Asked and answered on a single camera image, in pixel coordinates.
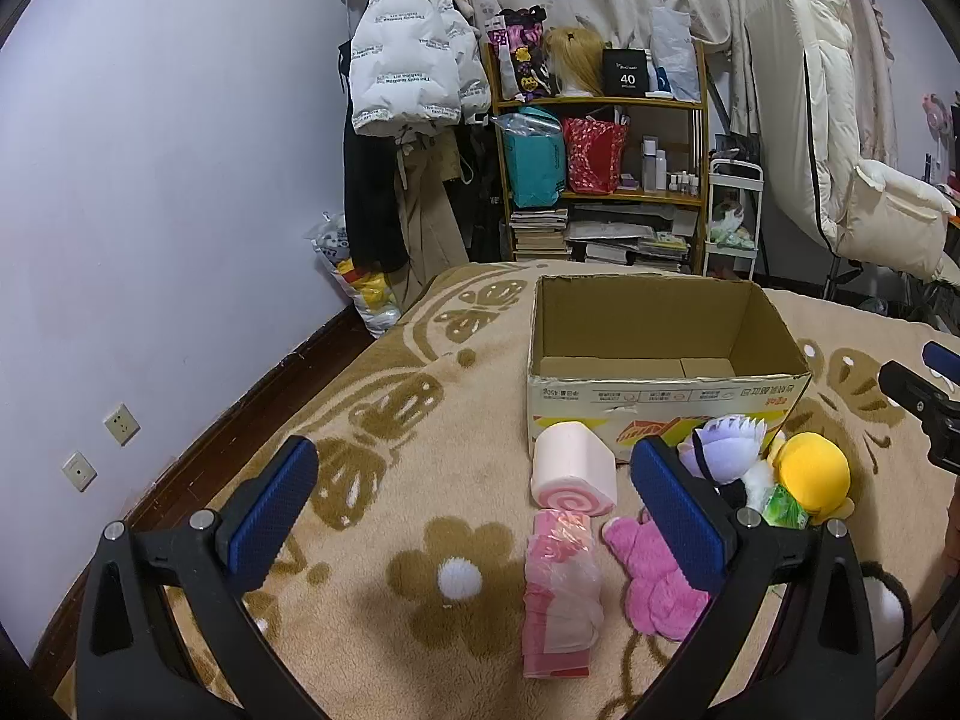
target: wall socket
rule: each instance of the wall socket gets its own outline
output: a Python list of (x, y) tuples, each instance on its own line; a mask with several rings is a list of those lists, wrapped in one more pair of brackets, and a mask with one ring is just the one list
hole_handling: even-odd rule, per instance
[(81, 493), (90, 486), (90, 482), (97, 476), (93, 466), (80, 452), (74, 452), (70, 455), (70, 459), (66, 461), (62, 471), (64, 471), (64, 476), (70, 480), (70, 484), (74, 485)]
[(131, 440), (140, 429), (140, 425), (133, 418), (130, 409), (123, 403), (104, 420), (104, 425), (107, 425), (110, 435), (117, 439), (117, 443), (121, 446)]

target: purple plush toy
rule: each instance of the purple plush toy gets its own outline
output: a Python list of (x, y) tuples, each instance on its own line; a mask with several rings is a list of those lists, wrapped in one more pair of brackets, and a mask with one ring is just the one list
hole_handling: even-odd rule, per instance
[(710, 597), (686, 582), (650, 515), (611, 519), (601, 536), (632, 579), (624, 610), (637, 632), (683, 641)]

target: metal cart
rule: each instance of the metal cart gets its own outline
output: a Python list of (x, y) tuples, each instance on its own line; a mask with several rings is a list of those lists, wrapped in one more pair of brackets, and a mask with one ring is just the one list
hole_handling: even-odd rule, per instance
[[(719, 167), (728, 167), (729, 172), (718, 172)], [(755, 172), (757, 178), (750, 178), (743, 175), (733, 175), (733, 173)], [(725, 247), (724, 245), (714, 244), (710, 240), (710, 224), (713, 220), (713, 190), (716, 187), (729, 187), (736, 189), (740, 207), (744, 209), (746, 218), (747, 203), (746, 193), (753, 191), (757, 195), (757, 205), (755, 206), (755, 229), (754, 240), (751, 248)], [(760, 165), (754, 165), (750, 162), (741, 162), (736, 159), (714, 159), (710, 162), (709, 172), (709, 194), (707, 195), (707, 218), (704, 220), (707, 226), (707, 234), (704, 237), (704, 264), (702, 275), (707, 275), (707, 264), (711, 254), (723, 254), (728, 257), (742, 257), (750, 260), (750, 276), (748, 279), (754, 279), (754, 270), (757, 268), (757, 252), (760, 246), (760, 212), (763, 209), (763, 169)]]

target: black box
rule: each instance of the black box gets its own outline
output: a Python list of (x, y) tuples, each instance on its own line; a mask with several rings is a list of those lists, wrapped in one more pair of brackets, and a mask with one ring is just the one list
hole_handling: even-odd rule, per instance
[(609, 98), (642, 98), (650, 91), (647, 52), (603, 49), (603, 93)]

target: plastic bag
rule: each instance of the plastic bag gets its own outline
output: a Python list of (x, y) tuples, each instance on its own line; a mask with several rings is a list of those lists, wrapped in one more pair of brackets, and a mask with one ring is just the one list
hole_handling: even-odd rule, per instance
[(654, 63), (664, 68), (670, 91), (684, 103), (700, 102), (697, 52), (690, 37), (690, 14), (668, 7), (655, 7), (650, 14), (650, 47)]
[(320, 261), (337, 280), (340, 289), (353, 301), (373, 338), (379, 338), (397, 323), (400, 308), (387, 285), (386, 276), (354, 268), (347, 240), (347, 220), (343, 214), (330, 217), (324, 213), (323, 221), (304, 237), (313, 244), (313, 250), (320, 255)]
[(544, 509), (527, 543), (521, 649), (527, 678), (585, 677), (603, 625), (602, 575), (585, 514)]
[[(529, 103), (535, 98), (552, 97), (550, 74), (544, 59), (544, 21), (546, 11), (541, 5), (530, 9), (502, 10), (487, 23), (487, 38), (498, 46), (500, 78), (504, 97), (517, 89), (512, 97)], [(505, 67), (500, 46), (506, 46), (510, 55), (512, 75)]]
[(487, 39), (496, 51), (496, 64), (500, 71), (500, 96), (503, 100), (520, 97), (520, 86), (514, 75), (514, 60), (510, 57), (510, 45), (507, 38), (507, 23), (502, 16), (495, 16), (487, 22)]
[(503, 116), (493, 116), (490, 121), (505, 133), (509, 132), (511, 135), (520, 135), (520, 137), (560, 135), (562, 131), (559, 122), (529, 116), (525, 113), (506, 113)]
[[(566, 184), (566, 149), (560, 122), (546, 111), (529, 107), (507, 116), (517, 117), (511, 119), (511, 129), (504, 127), (505, 122), (497, 124), (504, 129), (504, 160), (514, 204), (517, 208), (555, 205)], [(514, 127), (527, 134), (514, 131)], [(535, 133), (536, 127), (541, 131)]]
[(568, 182), (581, 194), (612, 194), (620, 186), (626, 124), (564, 119)]

